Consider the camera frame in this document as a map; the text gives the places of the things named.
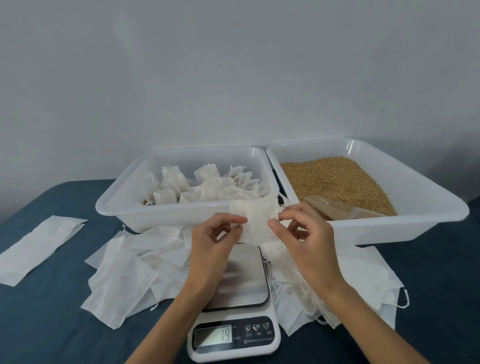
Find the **plastic scoop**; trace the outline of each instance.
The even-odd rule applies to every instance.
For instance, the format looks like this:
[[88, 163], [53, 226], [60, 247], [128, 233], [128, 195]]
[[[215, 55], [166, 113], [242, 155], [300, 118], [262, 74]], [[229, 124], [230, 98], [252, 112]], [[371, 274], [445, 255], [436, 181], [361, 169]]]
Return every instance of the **plastic scoop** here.
[[381, 218], [387, 215], [366, 210], [361, 207], [344, 204], [321, 196], [305, 196], [305, 201], [311, 203], [332, 220], [351, 220], [354, 218]]

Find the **white wall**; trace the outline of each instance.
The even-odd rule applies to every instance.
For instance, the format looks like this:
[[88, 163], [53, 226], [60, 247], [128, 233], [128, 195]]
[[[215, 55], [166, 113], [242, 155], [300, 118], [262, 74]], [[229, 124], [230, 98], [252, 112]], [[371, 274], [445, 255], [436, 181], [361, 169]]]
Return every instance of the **white wall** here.
[[0, 3], [0, 221], [152, 148], [363, 138], [480, 194], [478, 0]]

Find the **grain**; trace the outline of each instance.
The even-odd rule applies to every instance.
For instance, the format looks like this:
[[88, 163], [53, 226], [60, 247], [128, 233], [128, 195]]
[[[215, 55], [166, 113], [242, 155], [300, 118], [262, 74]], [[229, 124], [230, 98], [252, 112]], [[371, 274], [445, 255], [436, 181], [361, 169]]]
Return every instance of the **grain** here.
[[304, 163], [281, 163], [300, 202], [318, 195], [395, 216], [387, 195], [360, 166], [345, 157], [328, 157]]

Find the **white plastic tray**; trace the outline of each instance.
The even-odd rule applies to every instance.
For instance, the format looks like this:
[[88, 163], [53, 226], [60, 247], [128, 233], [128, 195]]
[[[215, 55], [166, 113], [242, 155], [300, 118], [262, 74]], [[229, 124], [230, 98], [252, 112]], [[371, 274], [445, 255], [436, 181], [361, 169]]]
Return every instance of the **white plastic tray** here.
[[460, 221], [468, 215], [468, 206], [460, 198], [361, 140], [322, 138], [280, 143], [269, 146], [267, 155], [293, 204], [299, 200], [280, 163], [348, 157], [379, 184], [398, 216], [330, 221], [338, 243], [408, 241], [439, 222]]
[[191, 148], [158, 150], [145, 154], [117, 178], [96, 202], [101, 215], [116, 216], [136, 232], [144, 232], [155, 226], [195, 226], [216, 212], [228, 212], [228, 201], [196, 202], [161, 206], [136, 206], [141, 203], [140, 179], [153, 173], [162, 180], [162, 166], [179, 166], [187, 178], [194, 180], [193, 172], [206, 163], [216, 164], [221, 174], [230, 166], [245, 166], [253, 177], [267, 184], [267, 195], [278, 195], [278, 184], [265, 152], [253, 146], [215, 148]]

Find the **forearm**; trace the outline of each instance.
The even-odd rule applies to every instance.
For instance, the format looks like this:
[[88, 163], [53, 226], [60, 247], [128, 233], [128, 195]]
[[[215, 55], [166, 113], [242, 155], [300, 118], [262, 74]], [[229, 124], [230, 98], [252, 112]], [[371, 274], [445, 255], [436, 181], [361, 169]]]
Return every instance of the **forearm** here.
[[349, 331], [371, 364], [428, 363], [347, 284], [325, 303]]
[[201, 294], [184, 285], [126, 364], [172, 363], [203, 307]]

